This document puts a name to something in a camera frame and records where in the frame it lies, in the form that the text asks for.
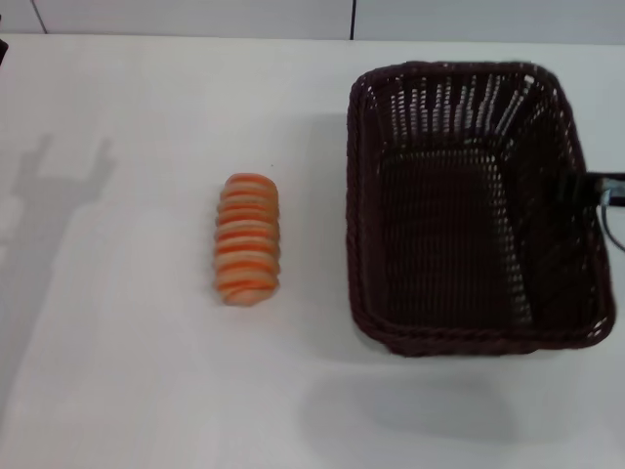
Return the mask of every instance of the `basket rim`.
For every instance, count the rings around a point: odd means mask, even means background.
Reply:
[[[397,80],[404,76],[431,76],[431,75],[467,75],[482,73],[517,74],[523,73],[540,80],[548,91],[553,93],[553,103],[561,110],[559,127],[564,137],[565,129],[568,127],[566,138],[570,141],[571,148],[566,149],[570,159],[574,160],[580,172],[586,172],[583,151],[579,142],[577,128],[573,119],[573,111],[560,81],[554,73],[547,68],[529,62],[406,62],[375,68],[362,74],[354,83],[350,93],[350,104],[348,109],[348,182],[350,179],[360,180],[359,171],[359,133],[361,120],[366,104],[366,93],[369,87],[384,85],[390,80]],[[588,326],[539,331],[528,329],[522,331],[518,337],[505,337],[508,329],[504,328],[451,328],[451,327],[427,327],[396,324],[378,316],[375,312],[369,311],[363,295],[362,285],[362,264],[361,253],[364,249],[360,242],[361,223],[359,222],[360,184],[348,184],[347,219],[348,219],[348,264],[350,276],[350,303],[355,322],[360,326],[362,320],[373,323],[375,331],[369,327],[361,329],[371,338],[380,340],[384,337],[393,337],[394,340],[420,338],[422,340],[444,340],[447,343],[474,344],[477,341],[490,341],[484,343],[485,350],[493,347],[500,349],[502,342],[508,344],[510,348],[522,347],[524,350],[538,349],[562,349],[562,348],[583,348],[595,345],[604,340],[611,332],[615,323],[615,303],[611,291],[611,280],[609,273],[609,262],[607,251],[604,245],[604,236],[593,236],[590,226],[584,226],[587,233],[587,249],[589,257],[594,258],[599,255],[604,260],[606,269],[594,269],[594,279],[597,287],[600,288],[600,301],[603,303],[602,310],[604,317]]]

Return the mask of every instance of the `wicker basket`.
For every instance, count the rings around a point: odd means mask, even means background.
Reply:
[[[389,66],[348,116],[348,260],[357,325],[393,353],[525,354],[607,337],[614,300],[596,207],[556,77],[534,64]]]

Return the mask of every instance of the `basket bottom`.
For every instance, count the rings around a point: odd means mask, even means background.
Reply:
[[[492,149],[390,154],[380,185],[387,320],[462,329],[531,326]]]

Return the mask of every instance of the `table surface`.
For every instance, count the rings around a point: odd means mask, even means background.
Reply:
[[[589,168],[623,171],[624,47],[3,39],[0,467],[624,467],[622,323],[584,351],[391,356],[351,320],[344,214],[363,72],[543,64]],[[253,309],[210,287],[239,171],[280,191],[282,286]]]

